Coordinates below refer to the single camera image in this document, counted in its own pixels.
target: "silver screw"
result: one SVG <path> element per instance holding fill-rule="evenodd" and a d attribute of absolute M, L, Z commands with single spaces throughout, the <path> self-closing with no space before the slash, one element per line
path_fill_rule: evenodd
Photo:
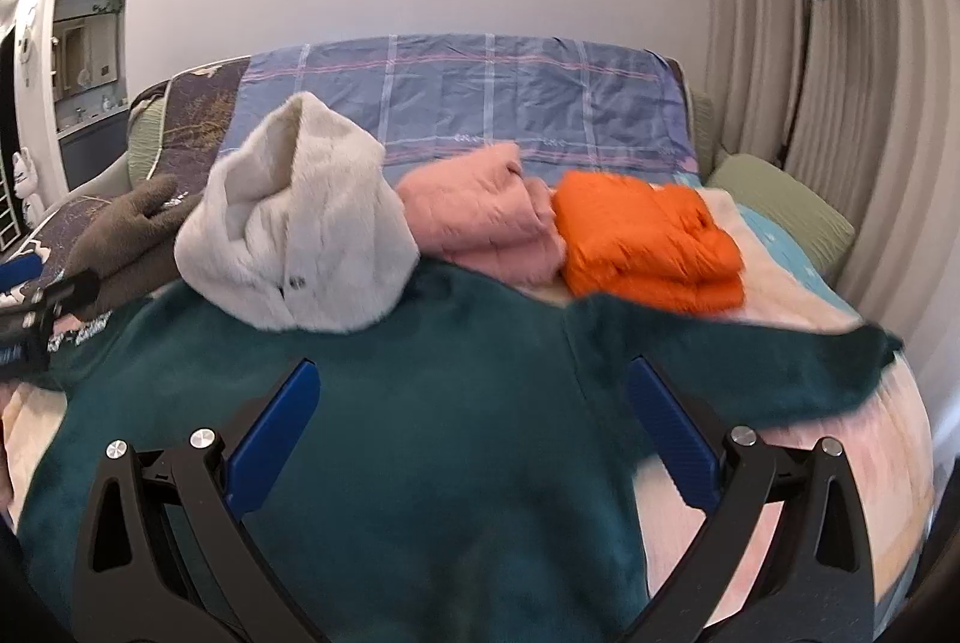
<path fill-rule="evenodd" d="M 749 448 L 751 445 L 757 444 L 757 433 L 749 426 L 733 427 L 730 435 L 733 442 L 736 442 L 737 445 L 742 445 L 744 448 Z"/>
<path fill-rule="evenodd" d="M 190 444 L 194 448 L 209 448 L 213 445 L 213 441 L 217 438 L 216 433 L 212 429 L 198 429 L 190 435 Z"/>
<path fill-rule="evenodd" d="M 120 456 L 126 454 L 127 452 L 127 443 L 123 440 L 113 440 L 112 443 L 107 445 L 107 458 L 108 459 L 119 459 Z"/>
<path fill-rule="evenodd" d="M 824 449 L 824 454 L 829 456 L 843 456 L 843 443 L 836 437 L 824 437 L 820 447 Z"/>

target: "curtain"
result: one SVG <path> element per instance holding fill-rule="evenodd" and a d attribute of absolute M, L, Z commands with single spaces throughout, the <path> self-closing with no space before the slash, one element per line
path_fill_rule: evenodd
<path fill-rule="evenodd" d="M 713 0 L 707 93 L 730 152 L 773 160 L 798 102 L 802 0 Z M 813 3 L 786 171 L 858 227 L 877 177 L 896 73 L 896 0 Z"/>
<path fill-rule="evenodd" d="M 838 290 L 904 338 L 948 463 L 960 453 L 960 0 L 896 6 L 889 134 Z"/>

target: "dark green garment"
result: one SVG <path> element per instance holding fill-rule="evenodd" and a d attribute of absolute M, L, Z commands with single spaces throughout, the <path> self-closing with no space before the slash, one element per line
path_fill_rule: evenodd
<path fill-rule="evenodd" d="M 70 403 L 19 535 L 66 618 L 104 446 L 218 427 L 306 357 L 320 406 L 245 522 L 334 643 L 599 643 L 647 600 L 632 470 L 651 448 L 619 388 L 631 358 L 727 422 L 766 427 L 855 408 L 896 347 L 876 327 L 815 336 L 603 295 L 556 309 L 435 261 L 346 336 L 261 333 L 178 285 L 54 356 L 45 382 Z"/>

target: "blue plaid sheet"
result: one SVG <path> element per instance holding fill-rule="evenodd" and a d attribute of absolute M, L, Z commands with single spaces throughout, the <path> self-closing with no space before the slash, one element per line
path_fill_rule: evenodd
<path fill-rule="evenodd" d="M 520 144 L 524 173 L 685 182 L 696 174 L 683 88 L 659 56 L 588 41 L 504 35 L 391 35 L 254 56 L 220 155 L 301 90 L 376 136 L 384 173 L 484 144 Z"/>

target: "orange puffer jacket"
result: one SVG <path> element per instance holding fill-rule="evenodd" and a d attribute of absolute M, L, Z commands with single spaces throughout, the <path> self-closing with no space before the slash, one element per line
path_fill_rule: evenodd
<path fill-rule="evenodd" d="M 743 259 L 691 187 L 570 171 L 553 197 L 574 296 L 606 291 L 674 312 L 743 304 Z"/>

